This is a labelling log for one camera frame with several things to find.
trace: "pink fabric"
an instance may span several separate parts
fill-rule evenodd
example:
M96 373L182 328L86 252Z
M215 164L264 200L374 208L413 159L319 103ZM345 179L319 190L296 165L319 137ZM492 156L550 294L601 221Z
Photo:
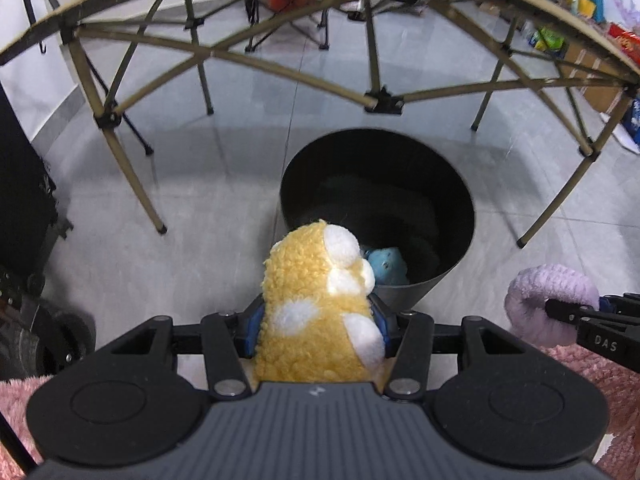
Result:
M31 433L29 433L24 412L31 394L47 379L47 377L42 377L0 383L0 412L36 462L42 462L42 457L36 450ZM24 474L14 459L3 446L0 446L0 480L18 480L23 477Z
M607 397L607 433L614 437L598 467L615 480L634 480L640 462L640 374L577 344L542 351L590 380Z
M572 325L549 319L545 301L549 298L579 303L598 309L599 293L581 272L560 264L545 264L521 270L509 285L504 309L511 331L535 346L551 348L575 343Z

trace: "yellow plush toy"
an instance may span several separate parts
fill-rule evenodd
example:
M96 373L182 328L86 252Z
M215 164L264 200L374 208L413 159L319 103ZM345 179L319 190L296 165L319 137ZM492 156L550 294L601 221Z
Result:
M385 347L367 296L374 275L356 237L324 221L271 249L254 380L377 381Z

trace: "cardboard box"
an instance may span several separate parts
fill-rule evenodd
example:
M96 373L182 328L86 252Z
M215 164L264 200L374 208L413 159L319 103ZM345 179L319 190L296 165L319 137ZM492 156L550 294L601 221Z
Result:
M564 55L564 60L571 63L577 63L596 70L602 70L603 72L617 75L617 72L612 69L608 64L603 62L599 57L596 57L591 52L582 48L578 43L569 44L569 48ZM577 78L592 78L593 74L573 68L570 66L563 66L561 68L562 76L564 77L577 77ZM622 90L619 88L608 87L582 87L578 91L584 95L585 99L589 102L591 107L597 112L604 112L610 114L613 107L620 100Z

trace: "gray ribbed panel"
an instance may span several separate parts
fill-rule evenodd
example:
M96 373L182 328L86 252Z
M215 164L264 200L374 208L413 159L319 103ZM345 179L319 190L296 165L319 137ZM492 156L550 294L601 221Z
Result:
M47 462L29 480L604 480L588 463L519 472L469 458L414 404L369 384L275 384L217 404L183 445L143 465L89 472Z

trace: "red package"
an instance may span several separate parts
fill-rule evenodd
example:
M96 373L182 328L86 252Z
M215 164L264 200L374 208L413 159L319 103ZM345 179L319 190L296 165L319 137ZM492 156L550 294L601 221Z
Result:
M620 50L640 65L640 36L611 23L609 35L616 40Z

